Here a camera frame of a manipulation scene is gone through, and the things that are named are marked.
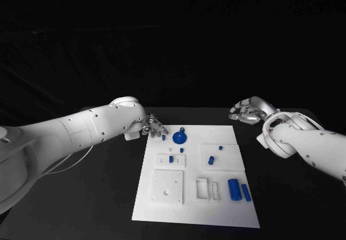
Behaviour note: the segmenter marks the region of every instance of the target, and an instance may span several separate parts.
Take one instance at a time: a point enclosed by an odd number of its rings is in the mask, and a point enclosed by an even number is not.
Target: table
[[[282,110],[316,120],[306,109]],[[146,111],[168,125],[234,125],[262,229],[132,221],[148,137],[126,141],[120,136],[96,145],[74,168],[38,180],[0,226],[0,238],[249,239],[334,236],[344,230],[344,183],[298,154],[283,159],[265,149],[257,141],[262,123],[230,120],[230,108],[149,107]]]

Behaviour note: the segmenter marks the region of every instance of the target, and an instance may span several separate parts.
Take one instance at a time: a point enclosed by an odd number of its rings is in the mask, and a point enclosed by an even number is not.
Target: blue object
[[[210,165],[214,165],[214,163],[216,163],[216,157],[214,156],[210,157],[210,162],[208,163],[210,163]]]
[[[184,144],[187,142],[187,139],[188,139],[188,136],[185,134],[185,128],[181,127],[181,131],[178,131],[175,134],[174,134],[174,142],[177,144]]]
[[[241,188],[243,188],[243,192],[244,192],[244,195],[246,195],[246,199],[250,202],[252,201],[252,195],[250,195],[247,184],[243,184]]]
[[[240,183],[239,183],[237,179],[228,180],[228,188],[230,188],[230,193],[231,193],[231,199],[234,201],[241,201],[243,194],[241,194],[241,188],[240,188]]]

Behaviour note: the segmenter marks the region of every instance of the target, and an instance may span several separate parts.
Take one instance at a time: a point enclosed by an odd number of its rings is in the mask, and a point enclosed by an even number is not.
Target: black background
[[[0,124],[123,96],[213,108],[260,96],[346,134],[345,12],[339,0],[6,4]]]

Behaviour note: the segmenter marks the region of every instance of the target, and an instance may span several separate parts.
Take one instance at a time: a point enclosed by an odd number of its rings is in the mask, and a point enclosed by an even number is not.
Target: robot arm
[[[265,120],[257,140],[280,157],[299,153],[315,168],[346,183],[345,135],[325,130],[302,113],[282,112],[257,96],[241,101],[231,113],[231,119],[252,125]]]
[[[22,199],[48,167],[66,156],[125,134],[169,134],[135,97],[70,116],[19,127],[0,127],[0,213]]]

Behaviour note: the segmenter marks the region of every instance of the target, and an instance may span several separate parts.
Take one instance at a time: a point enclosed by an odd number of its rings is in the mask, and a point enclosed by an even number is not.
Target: black table
[[[306,109],[301,112],[316,120]],[[344,183],[296,154],[280,158],[257,141],[263,123],[228,119],[230,108],[146,108],[168,125],[234,125],[262,229],[132,221],[148,137],[116,137],[68,171],[40,179],[14,207],[0,237],[14,240],[231,239],[334,236],[346,223]]]

